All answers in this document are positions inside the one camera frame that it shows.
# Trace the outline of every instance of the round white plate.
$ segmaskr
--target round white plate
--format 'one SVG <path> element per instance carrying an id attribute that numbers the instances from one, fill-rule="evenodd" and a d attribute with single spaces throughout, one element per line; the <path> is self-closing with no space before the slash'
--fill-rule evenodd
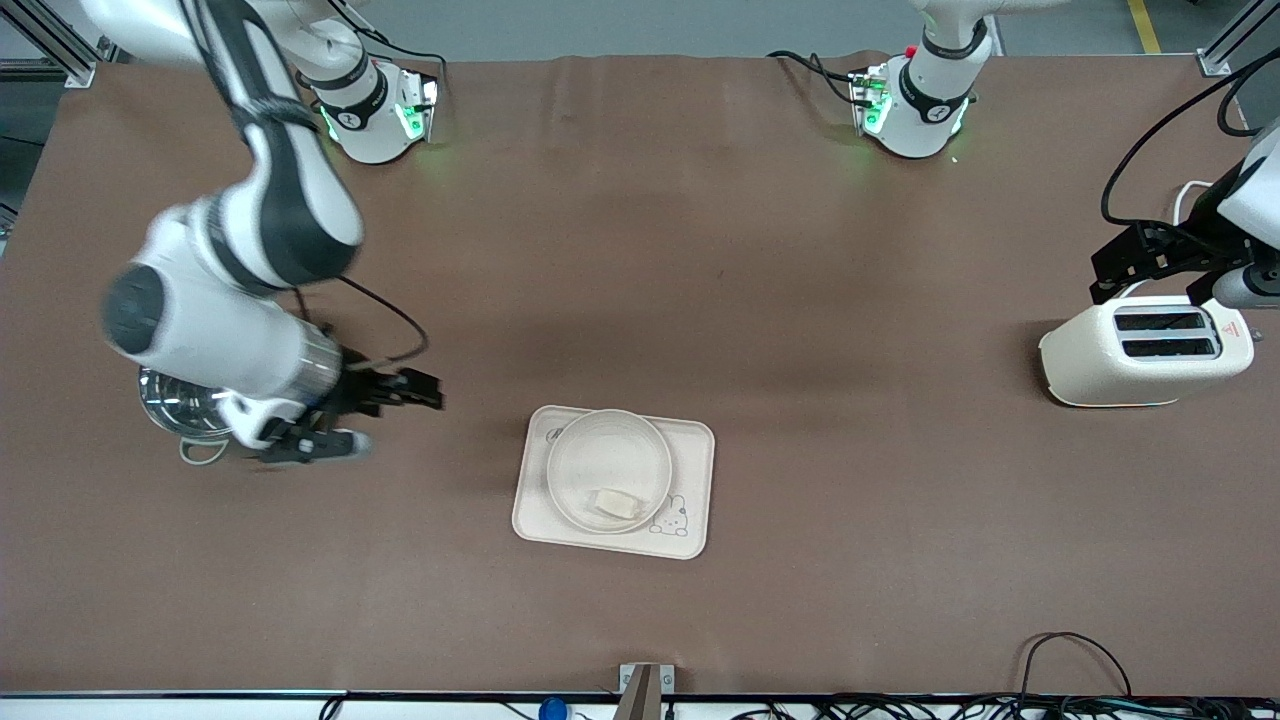
<path id="1" fill-rule="evenodd" d="M 625 410 L 596 410 L 573 420 L 547 457 L 552 502 L 568 521 L 593 533 L 625 533 L 648 523 L 667 500 L 671 477 L 671 448 L 662 433 Z M 609 507 L 625 510 L 623 516 Z"/>

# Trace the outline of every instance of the blue round object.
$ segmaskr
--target blue round object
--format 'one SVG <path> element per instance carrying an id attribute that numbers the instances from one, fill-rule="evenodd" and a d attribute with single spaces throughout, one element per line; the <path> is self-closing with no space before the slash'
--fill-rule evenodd
<path id="1" fill-rule="evenodd" d="M 538 720 L 568 720 L 568 706 L 558 697 L 549 697 L 538 707 Z"/>

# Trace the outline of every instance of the yellow stripe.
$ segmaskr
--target yellow stripe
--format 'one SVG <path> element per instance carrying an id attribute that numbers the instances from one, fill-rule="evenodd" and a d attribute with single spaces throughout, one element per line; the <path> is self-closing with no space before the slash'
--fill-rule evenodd
<path id="1" fill-rule="evenodd" d="M 1156 40 L 1156 28 L 1151 26 L 1147 4 L 1142 0 L 1129 0 L 1129 14 L 1133 15 L 1133 24 L 1138 28 L 1138 38 L 1142 40 L 1142 51 L 1148 55 L 1160 53 L 1160 41 Z"/>

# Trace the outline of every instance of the white tray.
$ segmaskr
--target white tray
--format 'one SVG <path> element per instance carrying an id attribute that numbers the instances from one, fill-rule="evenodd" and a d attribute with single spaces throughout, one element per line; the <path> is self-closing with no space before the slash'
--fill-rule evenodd
<path id="1" fill-rule="evenodd" d="M 707 547 L 707 519 L 712 503 L 712 466 L 716 461 L 716 436 L 710 428 L 691 420 L 649 418 L 671 447 L 673 475 L 667 503 L 650 523 L 621 534 L 582 530 L 564 519 L 547 491 L 547 455 L 556 437 L 576 418 L 590 410 L 547 405 L 529 419 L 525 456 L 520 462 L 516 507 L 511 527 L 516 534 L 534 542 L 654 555 L 672 560 L 692 560 Z"/>

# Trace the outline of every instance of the tabletop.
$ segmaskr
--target tabletop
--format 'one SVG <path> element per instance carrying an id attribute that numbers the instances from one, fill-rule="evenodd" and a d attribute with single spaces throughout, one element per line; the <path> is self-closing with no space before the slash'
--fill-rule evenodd
<path id="1" fill-rule="evenodd" d="M 451 64 L 433 145 L 329 147 L 353 277 L 426 325 L 448 409 L 349 420 L 358 462 L 193 469 L 97 306 L 156 213 L 250 159 L 202 76 L 102 65 L 0 261 L 0 687 L 593 689 L 653 660 L 682 691 L 980 692 L 1070 629 L 1139 693 L 1280 693 L 1277 354 L 1098 411 L 1052 402 L 1034 350 L 1089 301 L 1116 161 L 1203 85 L 1189 56 L 997 58 L 963 132 L 904 160 L 777 60 Z M 1166 215 L 1244 147 L 1197 108 L 1117 211 Z M 366 354 L 413 341 L 307 296 Z M 552 404 L 712 428 L 700 556 L 513 533 Z M 1037 659 L 1033 691 L 1116 691 Z"/>

